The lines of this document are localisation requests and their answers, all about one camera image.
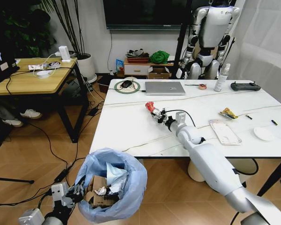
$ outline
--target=blue plastic bag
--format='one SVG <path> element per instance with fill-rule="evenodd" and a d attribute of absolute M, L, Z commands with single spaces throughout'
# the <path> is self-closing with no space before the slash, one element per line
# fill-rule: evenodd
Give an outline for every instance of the blue plastic bag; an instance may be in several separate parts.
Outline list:
<path fill-rule="evenodd" d="M 102 209 L 93 209 L 90 204 L 82 200 L 78 203 L 79 211 L 92 223 L 103 223 L 132 216 L 140 207 L 147 185 L 147 170 L 133 156 L 112 149 L 101 149 L 87 155 L 82 164 L 76 183 L 86 175 L 86 188 L 94 175 L 106 177 L 106 162 L 128 171 L 128 179 L 124 187 L 124 196 L 114 205 Z"/>

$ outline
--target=computer mouse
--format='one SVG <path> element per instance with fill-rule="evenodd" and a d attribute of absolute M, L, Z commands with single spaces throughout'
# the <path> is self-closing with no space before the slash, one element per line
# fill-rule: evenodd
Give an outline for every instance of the computer mouse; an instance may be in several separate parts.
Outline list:
<path fill-rule="evenodd" d="M 132 85 L 132 81 L 126 80 L 126 81 L 122 82 L 121 87 L 128 88 L 130 85 Z"/>

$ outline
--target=black controller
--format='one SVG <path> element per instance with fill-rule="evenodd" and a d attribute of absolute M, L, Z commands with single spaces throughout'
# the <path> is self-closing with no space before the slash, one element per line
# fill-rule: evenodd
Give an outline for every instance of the black controller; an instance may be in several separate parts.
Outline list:
<path fill-rule="evenodd" d="M 233 90 L 260 90 L 261 87 L 254 83 L 232 83 L 231 88 Z"/>

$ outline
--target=mouse pad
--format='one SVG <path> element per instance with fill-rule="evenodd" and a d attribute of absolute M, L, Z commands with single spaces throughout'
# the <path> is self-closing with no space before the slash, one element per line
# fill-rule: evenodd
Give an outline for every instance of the mouse pad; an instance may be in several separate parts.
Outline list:
<path fill-rule="evenodd" d="M 123 87 L 121 87 L 121 84 L 123 82 L 124 81 L 120 81 L 120 82 L 116 83 L 116 85 L 114 86 L 114 89 L 121 94 L 136 93 L 141 88 L 141 85 L 139 83 L 137 83 L 136 81 L 133 81 L 133 80 L 132 80 L 132 85 L 130 85 L 128 88 L 123 88 Z"/>

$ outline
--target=tv screen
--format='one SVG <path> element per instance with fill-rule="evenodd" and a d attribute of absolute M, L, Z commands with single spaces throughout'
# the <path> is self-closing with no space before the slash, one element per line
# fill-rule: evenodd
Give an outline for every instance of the tv screen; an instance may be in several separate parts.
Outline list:
<path fill-rule="evenodd" d="M 228 0 L 217 0 L 217 4 Z M 103 0 L 106 27 L 110 30 L 179 30 L 186 0 Z M 193 0 L 192 10 L 208 6 L 208 0 Z"/>

